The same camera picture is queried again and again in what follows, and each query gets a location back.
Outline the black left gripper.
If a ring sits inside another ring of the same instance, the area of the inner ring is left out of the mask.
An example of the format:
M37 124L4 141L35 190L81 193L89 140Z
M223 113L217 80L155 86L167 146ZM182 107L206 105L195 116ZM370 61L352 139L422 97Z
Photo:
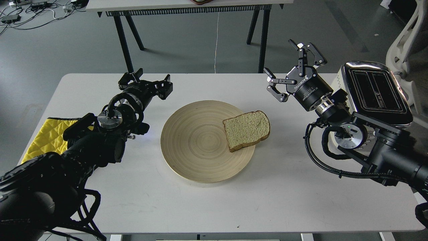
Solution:
M148 105L155 93L161 100L165 100L173 91L170 74L162 81L140 80L142 75L143 68L139 68L135 73L124 73L119 80L119 89L122 93L136 97L142 105Z

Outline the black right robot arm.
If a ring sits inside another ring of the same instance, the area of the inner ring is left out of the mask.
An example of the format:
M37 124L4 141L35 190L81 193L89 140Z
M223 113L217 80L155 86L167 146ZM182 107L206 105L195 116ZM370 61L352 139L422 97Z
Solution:
M413 122L402 88L387 66L371 61L349 61L341 66L333 87L316 71L327 60L312 44L288 42L298 53L298 64L285 78L268 68L266 90L278 101L293 96L318 119L307 125L304 143L307 154L321 169L338 177L371 179L384 186L399 182L415 189L427 200L427 155L414 149L415 139L406 128ZM321 147L335 160L355 160L359 172L327 165L312 150L310 136L323 129Z

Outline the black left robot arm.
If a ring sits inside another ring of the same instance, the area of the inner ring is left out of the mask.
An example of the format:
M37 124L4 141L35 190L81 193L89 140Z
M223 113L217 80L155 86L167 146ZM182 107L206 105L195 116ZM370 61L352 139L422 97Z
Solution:
M45 152L1 177L2 241L37 241L45 232L78 240L55 228L106 240L93 221L101 194L86 189L86 182L97 168L121 162L126 141L149 130L143 113L152 98L165 100L173 91L170 75L147 81L142 74L124 73L122 92L98 116L88 113L64 131L65 152Z

